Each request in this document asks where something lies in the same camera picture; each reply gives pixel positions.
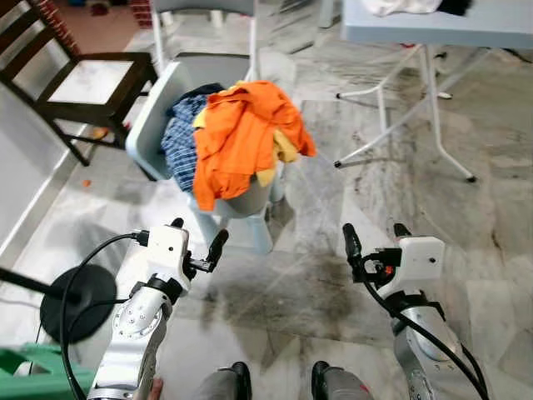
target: clothes pile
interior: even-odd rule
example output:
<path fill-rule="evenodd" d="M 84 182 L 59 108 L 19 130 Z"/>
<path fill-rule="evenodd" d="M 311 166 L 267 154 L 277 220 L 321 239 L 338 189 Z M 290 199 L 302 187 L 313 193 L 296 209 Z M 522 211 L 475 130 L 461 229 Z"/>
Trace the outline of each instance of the clothes pile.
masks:
<path fill-rule="evenodd" d="M 201 210 L 243 194 L 253 175 L 269 185 L 277 160 L 316 154 L 299 111 L 272 82 L 238 82 L 227 90 L 206 85 L 181 96 L 169 111 L 162 138 L 167 166 Z"/>
<path fill-rule="evenodd" d="M 366 9 L 379 17 L 392 13 L 427 14 L 435 11 L 465 15 L 472 0 L 362 0 Z"/>

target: black shoe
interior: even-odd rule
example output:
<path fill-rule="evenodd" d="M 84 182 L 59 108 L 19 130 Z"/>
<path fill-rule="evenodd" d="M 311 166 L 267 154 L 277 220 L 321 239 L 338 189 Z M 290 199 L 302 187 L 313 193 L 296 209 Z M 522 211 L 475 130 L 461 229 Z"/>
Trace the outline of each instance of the black shoe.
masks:
<path fill-rule="evenodd" d="M 311 373 L 311 394 L 314 400 L 326 400 L 324 393 L 324 372 L 330 367 L 325 361 L 317 361 Z"/>
<path fill-rule="evenodd" d="M 232 365 L 232 371 L 238 376 L 237 400 L 252 400 L 252 379 L 248 366 L 242 361 L 237 361 Z"/>

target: white table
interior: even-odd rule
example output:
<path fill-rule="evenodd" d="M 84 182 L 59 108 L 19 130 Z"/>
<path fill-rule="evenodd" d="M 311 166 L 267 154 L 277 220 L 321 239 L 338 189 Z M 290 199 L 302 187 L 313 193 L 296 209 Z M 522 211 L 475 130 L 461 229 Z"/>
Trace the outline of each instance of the white table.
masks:
<path fill-rule="evenodd" d="M 392 69 L 375 87 L 357 92 L 338 93 L 337 98 L 375 93 L 378 99 L 381 134 L 368 144 L 335 161 L 337 168 L 391 135 L 423 108 L 431 108 L 431 126 L 439 153 L 456 167 L 468 182 L 475 182 L 472 172 L 463 167 L 443 147 L 437 95 L 457 83 L 490 48 L 533 48 L 533 2 L 531 0 L 475 0 L 465 17 L 443 12 L 431 14 L 397 13 L 386 17 L 370 14 L 361 0 L 344 0 L 341 36 L 354 43 L 420 43 Z M 475 49 L 449 77 L 437 87 L 434 52 L 431 45 L 472 46 Z M 397 122 L 388 126 L 386 121 L 385 83 L 402 70 L 417 53 L 422 55 L 422 76 L 427 83 L 427 95 Z"/>

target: wooden chair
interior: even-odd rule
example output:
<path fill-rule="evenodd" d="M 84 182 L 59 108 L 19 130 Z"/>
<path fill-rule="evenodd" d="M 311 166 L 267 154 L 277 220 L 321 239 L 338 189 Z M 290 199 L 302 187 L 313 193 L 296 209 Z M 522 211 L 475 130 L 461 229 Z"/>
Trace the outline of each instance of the wooden chair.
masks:
<path fill-rule="evenodd" d="M 7 60 L 0 59 L 0 82 L 36 111 L 83 165 L 89 165 L 89 161 L 72 144 L 73 139 L 124 149 L 128 131 L 122 121 L 147 82 L 153 84 L 157 80 L 150 54 L 73 54 L 39 10 L 26 0 L 1 0 L 2 20 L 0 27 L 7 27 L 3 31 L 0 28 L 0 58 Z M 21 36 L 28 38 L 26 44 L 22 48 L 15 46 L 13 51 L 12 44 Z M 67 62 L 36 96 L 17 83 L 17 75 L 54 41 Z M 109 128 L 114 140 L 65 133 L 55 119 Z"/>

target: chair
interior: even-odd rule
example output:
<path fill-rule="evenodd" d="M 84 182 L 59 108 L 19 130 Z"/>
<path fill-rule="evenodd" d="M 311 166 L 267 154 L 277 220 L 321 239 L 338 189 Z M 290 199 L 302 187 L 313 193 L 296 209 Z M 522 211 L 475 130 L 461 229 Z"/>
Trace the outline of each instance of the chair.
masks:
<path fill-rule="evenodd" d="M 233 85 L 236 77 L 247 81 L 258 79 L 257 0 L 152 0 L 152 25 L 159 72 L 164 70 L 166 64 L 159 14 L 190 9 L 220 10 L 250 17 L 248 55 L 181 52 L 170 57 L 185 63 L 193 84 L 196 87 L 202 85 L 206 77 L 213 77 L 209 82 L 219 82 L 225 87 Z"/>
<path fill-rule="evenodd" d="M 127 129 L 122 120 L 146 83 L 157 80 L 150 54 L 73 54 L 40 11 L 25 0 L 2 0 L 0 19 L 7 25 L 0 32 L 0 82 L 36 111 L 83 165 L 89 161 L 72 144 L 73 139 L 124 148 Z M 26 38 L 22 46 L 20 37 Z M 17 76 L 26 68 L 36 69 L 37 61 L 31 61 L 44 48 L 60 53 L 65 64 L 43 84 L 40 93 L 34 93 L 24 88 Z M 114 141 L 67 134 L 55 119 L 107 127 L 114 133 Z"/>
<path fill-rule="evenodd" d="M 126 151 L 148 174 L 155 179 L 172 178 L 167 169 L 165 156 L 161 152 L 161 139 L 170 117 L 167 109 L 179 96 L 196 87 L 184 62 L 170 62 L 150 91 L 137 120 L 126 140 Z M 279 201 L 283 191 L 275 179 L 270 187 L 261 187 L 252 179 L 250 189 L 231 200 L 217 200 L 214 212 L 198 209 L 193 196 L 188 199 L 189 208 L 194 213 L 206 243 L 218 233 L 219 225 L 213 215 L 222 217 L 222 224 L 229 218 L 245 218 L 252 231 L 256 249 L 268 253 L 273 244 L 265 223 L 267 201 Z"/>

